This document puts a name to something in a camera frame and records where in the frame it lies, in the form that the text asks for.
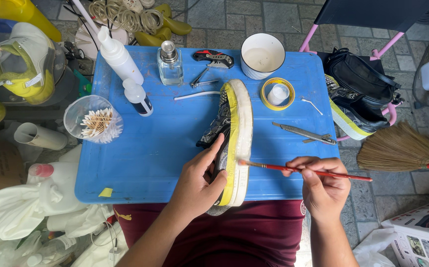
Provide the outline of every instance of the small white cup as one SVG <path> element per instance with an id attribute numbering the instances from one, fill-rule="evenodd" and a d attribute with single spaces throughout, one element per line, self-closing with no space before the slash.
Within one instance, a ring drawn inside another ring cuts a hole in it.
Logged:
<path id="1" fill-rule="evenodd" d="M 289 88 L 283 84 L 276 84 L 272 87 L 269 94 L 267 94 L 267 100 L 274 106 L 280 105 L 287 97 L 289 97 Z"/>
<path id="2" fill-rule="evenodd" d="M 241 68 L 251 79 L 266 78 L 280 68 L 284 60 L 284 46 L 270 34 L 253 34 L 242 43 Z"/>
<path id="3" fill-rule="evenodd" d="M 19 143 L 60 150 L 68 143 L 66 135 L 35 125 L 24 123 L 15 131 L 13 138 Z"/>

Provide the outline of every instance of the black sneaker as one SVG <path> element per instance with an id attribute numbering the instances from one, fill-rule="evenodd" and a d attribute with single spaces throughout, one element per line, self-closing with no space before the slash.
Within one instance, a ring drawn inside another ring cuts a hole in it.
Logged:
<path id="1" fill-rule="evenodd" d="M 224 134 L 215 161 L 210 183 L 221 170 L 228 172 L 227 184 L 215 205 L 239 206 L 247 191 L 249 167 L 239 166 L 238 159 L 251 157 L 253 138 L 253 108 L 244 83 L 239 79 L 229 80 L 220 92 L 219 111 L 196 146 L 209 148 L 219 133 Z"/>
<path id="2" fill-rule="evenodd" d="M 325 81 L 333 120 L 351 138 L 361 140 L 379 129 L 389 127 L 381 109 L 372 109 L 364 103 L 365 95 L 338 86 L 328 75 L 325 75 Z"/>

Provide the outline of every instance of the broom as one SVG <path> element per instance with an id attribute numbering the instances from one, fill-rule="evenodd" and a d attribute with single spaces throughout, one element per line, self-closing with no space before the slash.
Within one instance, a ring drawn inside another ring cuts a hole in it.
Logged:
<path id="1" fill-rule="evenodd" d="M 357 156 L 361 169 L 410 172 L 429 169 L 429 136 L 399 122 L 368 137 Z"/>

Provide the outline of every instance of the maroon shorts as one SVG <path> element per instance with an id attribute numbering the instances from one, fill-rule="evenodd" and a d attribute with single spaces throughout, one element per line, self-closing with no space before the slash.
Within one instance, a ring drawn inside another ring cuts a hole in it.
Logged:
<path id="1" fill-rule="evenodd" d="M 113 206 L 129 247 L 165 205 Z M 200 215 L 175 239 L 163 266 L 291 267 L 299 249 L 304 217 L 302 200 L 245 201 L 220 216 Z"/>

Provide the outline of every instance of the blue plastic table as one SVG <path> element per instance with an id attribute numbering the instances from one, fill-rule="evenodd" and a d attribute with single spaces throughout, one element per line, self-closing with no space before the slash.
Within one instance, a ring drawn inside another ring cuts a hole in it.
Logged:
<path id="1" fill-rule="evenodd" d="M 126 46 L 145 78 L 142 85 L 154 112 L 141 117 L 124 96 L 121 79 L 98 54 L 93 92 L 108 99 L 122 115 L 124 130 L 109 144 L 83 141 L 75 185 L 76 197 L 83 203 L 168 202 L 185 162 L 202 148 L 195 143 L 218 112 L 218 95 L 174 101 L 176 96 L 202 91 L 217 91 L 229 79 L 246 84 L 253 105 L 253 144 L 251 161 L 284 165 L 297 156 L 339 157 L 337 145 L 303 143 L 307 138 L 272 125 L 288 124 L 320 135 L 336 136 L 326 90 L 323 67 L 311 53 L 287 52 L 280 69 L 265 80 L 252 80 L 241 70 L 239 50 L 218 51 L 235 58 L 231 69 L 210 68 L 200 81 L 218 79 L 219 83 L 191 88 L 190 83 L 206 68 L 208 61 L 196 62 L 198 49 L 182 48 L 184 84 L 167 87 L 158 75 L 157 47 Z M 295 89 L 295 101 L 283 111 L 267 108 L 259 97 L 265 81 L 272 77 L 288 80 Z M 302 98 L 311 100 L 323 113 Z M 98 197 L 104 188 L 111 197 Z M 302 198 L 302 177 L 289 178 L 276 170 L 251 167 L 245 200 Z"/>

